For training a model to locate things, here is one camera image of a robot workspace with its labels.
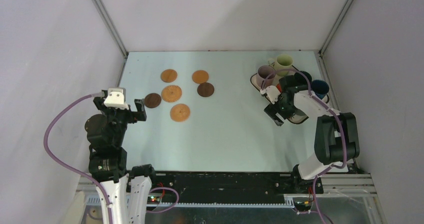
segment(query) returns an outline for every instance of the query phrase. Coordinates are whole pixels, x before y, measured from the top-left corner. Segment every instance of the white table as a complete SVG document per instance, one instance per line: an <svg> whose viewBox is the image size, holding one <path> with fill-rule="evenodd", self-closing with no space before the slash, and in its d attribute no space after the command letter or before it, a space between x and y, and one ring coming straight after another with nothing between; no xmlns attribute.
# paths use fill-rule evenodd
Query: white table
<svg viewBox="0 0 424 224"><path fill-rule="evenodd" d="M250 77L268 58L286 53L294 66L321 79L313 51L176 51L130 52L120 86L135 110L134 99L178 85L182 97L146 108L147 121L129 124L123 141L127 167L152 164L161 171L290 172L314 152L316 120L281 127L264 112L269 104L251 85ZM178 73L172 83L161 72ZM210 97L197 93L192 81L197 70L209 73L215 87ZM184 122L170 118L176 104L191 114Z"/></svg>

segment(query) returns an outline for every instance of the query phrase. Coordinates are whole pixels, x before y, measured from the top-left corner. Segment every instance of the dark blue cup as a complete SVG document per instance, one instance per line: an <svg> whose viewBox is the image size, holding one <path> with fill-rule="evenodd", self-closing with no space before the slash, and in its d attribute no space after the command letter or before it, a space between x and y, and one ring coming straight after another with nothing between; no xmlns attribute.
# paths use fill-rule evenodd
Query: dark blue cup
<svg viewBox="0 0 424 224"><path fill-rule="evenodd" d="M330 87L327 84L327 82L323 80L313 80L310 84L310 88L315 93L317 97L319 97L321 100L329 93Z"/></svg>

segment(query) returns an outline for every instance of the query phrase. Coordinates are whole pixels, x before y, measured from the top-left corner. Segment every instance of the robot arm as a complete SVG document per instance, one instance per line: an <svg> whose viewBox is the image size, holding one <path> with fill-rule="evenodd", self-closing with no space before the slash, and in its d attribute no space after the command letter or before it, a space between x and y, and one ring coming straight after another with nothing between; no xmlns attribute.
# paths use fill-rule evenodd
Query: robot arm
<svg viewBox="0 0 424 224"><path fill-rule="evenodd" d="M291 118L296 111L302 111L310 119L316 120L314 154L298 165L301 179L311 180L331 165L341 166L343 161L343 146L340 128L337 121L329 110L332 110L339 118L346 143L347 160L359 156L358 130L355 116L352 113L341 113L339 110L324 108L316 101L318 97L312 92L309 95L306 85L294 85L276 94L269 86L262 90L271 100L265 108L265 112L275 121L278 126L283 120Z"/></svg>
<svg viewBox="0 0 424 224"><path fill-rule="evenodd" d="M110 223L108 208L111 208L114 224L144 224L147 199L152 187L151 179L156 176L155 170L152 165L135 166L128 175L127 152L122 148L127 125L147 119L144 100L134 100L137 111L131 111L130 105L125 102L124 88L109 88L103 92L105 97L96 97L93 100L101 114L90 117L85 123L90 142L88 170L107 193L107 196L103 196L96 187L102 220L104 224ZM130 203L127 203L127 192L130 192Z"/></svg>
<svg viewBox="0 0 424 224"><path fill-rule="evenodd" d="M296 92L294 106L309 118L316 119L314 154L298 166L304 180L311 180L331 165L341 166L343 160L342 137L335 117L328 109L320 105L307 90ZM359 156L358 131L355 116L331 109L340 119L345 136L347 159Z"/></svg>

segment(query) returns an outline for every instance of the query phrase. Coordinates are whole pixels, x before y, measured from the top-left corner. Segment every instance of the white backdrop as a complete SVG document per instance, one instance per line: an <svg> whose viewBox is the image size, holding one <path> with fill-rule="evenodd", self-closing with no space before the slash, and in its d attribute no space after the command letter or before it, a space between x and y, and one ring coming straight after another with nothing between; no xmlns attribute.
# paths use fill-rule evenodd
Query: white backdrop
<svg viewBox="0 0 424 224"><path fill-rule="evenodd" d="M129 51L317 50L346 0L102 0Z"/></svg>
<svg viewBox="0 0 424 224"><path fill-rule="evenodd" d="M50 121L77 98L116 84L123 58L91 0L0 0L1 223L56 224L79 176L43 149ZM88 166L86 100L50 135L52 151Z"/></svg>
<svg viewBox="0 0 424 224"><path fill-rule="evenodd" d="M424 223L424 0L355 0L324 55L389 224Z"/></svg>

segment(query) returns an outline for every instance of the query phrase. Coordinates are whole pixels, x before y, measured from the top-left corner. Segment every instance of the wire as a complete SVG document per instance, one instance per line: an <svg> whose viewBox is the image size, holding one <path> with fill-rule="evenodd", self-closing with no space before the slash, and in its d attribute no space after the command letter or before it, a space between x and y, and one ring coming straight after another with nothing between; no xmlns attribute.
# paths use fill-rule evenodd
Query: wire
<svg viewBox="0 0 424 224"><path fill-rule="evenodd" d="M159 186L161 186L162 188L164 187L164 184L162 182L159 182ZM159 197L161 200L162 198L165 196L165 189L163 189L162 191L162 195Z"/></svg>
<svg viewBox="0 0 424 224"><path fill-rule="evenodd" d="M311 194L313 193L312 187L309 187L309 188L307 189L307 193L309 194L309 196L308 196L308 200L309 200L309 202L310 202L310 203L313 203L313 202L315 201L315 198L312 196L312 200L311 200Z"/></svg>
<svg viewBox="0 0 424 224"><path fill-rule="evenodd" d="M309 81L308 77L305 74L303 74L302 72L300 72L299 70L296 70L294 68L284 68L284 69L277 70L277 71L275 71L273 73L270 73L263 80L261 89L263 90L265 88L265 82L272 75L275 75L275 74L277 74L279 72L284 72L284 71L295 72L295 73L300 74L303 78L305 78L306 84L307 84L307 93L308 93L308 95L312 99L314 99L317 103L319 103L322 107L324 107L325 110L327 110L330 114L332 114L334 116L334 119L337 122L338 129L340 130L341 146L342 146L342 150L343 150L343 163L342 163L342 165L341 166L335 165L335 164L330 165L324 171L322 171L321 173L319 173L318 175L315 176L315 178L313 179L313 184L312 184L312 196L313 196L313 200L315 201L316 212L318 213L319 218L321 218L322 223L326 224L326 221L324 220L324 217L327 217L328 218L328 216L325 215L325 214L323 214L323 213L321 213L321 211L320 211L320 207L318 206L317 193L316 193L316 190L315 190L315 184L317 183L318 177L326 174L332 168L344 169L346 167L347 162L348 162L348 152L347 152L347 149L346 149L345 132L343 131L342 122L340 121L340 119L337 116L337 114L325 102L323 102L319 97L317 97L316 95L312 94L311 82Z"/></svg>
<svg viewBox="0 0 424 224"><path fill-rule="evenodd" d="M295 213L298 213L298 214L310 214L310 213L317 213L318 214L318 211L316 211L316 210L311 210L310 212L309 211L298 211L296 208L293 208L291 210ZM331 224L334 224L334 222L331 220L331 218L328 215L326 215L326 214L323 214L323 215L324 215L325 218L328 219L328 221Z"/></svg>
<svg viewBox="0 0 424 224"><path fill-rule="evenodd" d="M314 207L314 201L312 201L310 204L310 210L312 209L312 207Z"/></svg>
<svg viewBox="0 0 424 224"><path fill-rule="evenodd" d="M48 139L49 139L49 134L50 131L52 130L53 126L56 124L56 122L58 122L58 120L67 112L69 111L71 108L73 108L76 104L80 103L81 101L85 100L85 99L89 99L92 97L103 97L103 92L99 92L99 93L95 93L95 94L90 94L90 95L86 95L83 96L81 98L79 98L78 100L72 102L69 106L67 106L63 111L61 111L52 121L51 123L48 125L47 129L45 130L44 133L44 139L43 139L43 145L44 145L44 149L47 152L47 154L58 164L60 164L62 167L77 173L87 179L89 179L90 181L92 181L101 191L101 193L103 194L103 198L106 201L106 205L107 205L107 212L108 212L108 216L109 216L109 224L113 224L114 220L112 219L112 209L110 207L111 201L108 198L108 194L106 193L105 188L96 180L94 179L92 176L88 175L87 173L84 173L66 163L64 163L63 161L61 161L57 156L55 156L53 154L53 152L50 150L49 148L49 144L48 144Z"/></svg>
<svg viewBox="0 0 424 224"><path fill-rule="evenodd" d="M164 212L169 211L172 208L174 208L178 204L178 201L180 200L180 195L178 194L178 192L176 190L172 189L172 188L169 188L169 187L156 187L156 188L153 188L153 189L150 190L149 194L152 193L152 192L154 192L154 191L157 191L157 190L168 190L168 191L172 191L176 195L176 201L171 206L169 206L166 209L159 210L159 211L146 210L146 213L164 213Z"/></svg>
<svg viewBox="0 0 424 224"><path fill-rule="evenodd" d="M335 121L337 122L338 125L338 129L340 130L340 137L341 137L341 146L342 146L342 150L343 150L343 164L341 166L338 165L333 165L334 168L338 168L338 169L344 169L346 167L346 164L348 162L348 153L346 150L346 140L345 140L345 132L343 131L343 127L342 127L342 122L340 121L339 117L337 116L337 114L325 103L323 102L319 97L317 97L316 95L313 95L312 90L311 90L311 82L309 81L308 77L303 74L301 71L296 70L294 68L284 68L284 69L279 69L275 72L270 73L263 81L262 81L262 87L261 89L264 90L265 89L265 82L274 74L277 74L279 72L284 72L284 71L289 71L289 72L295 72L300 74L303 78L305 78L306 80L306 84L307 84L307 93L308 95L314 99L317 103L319 103L323 108L325 108L326 111L328 111L330 114L332 114L334 116Z"/></svg>

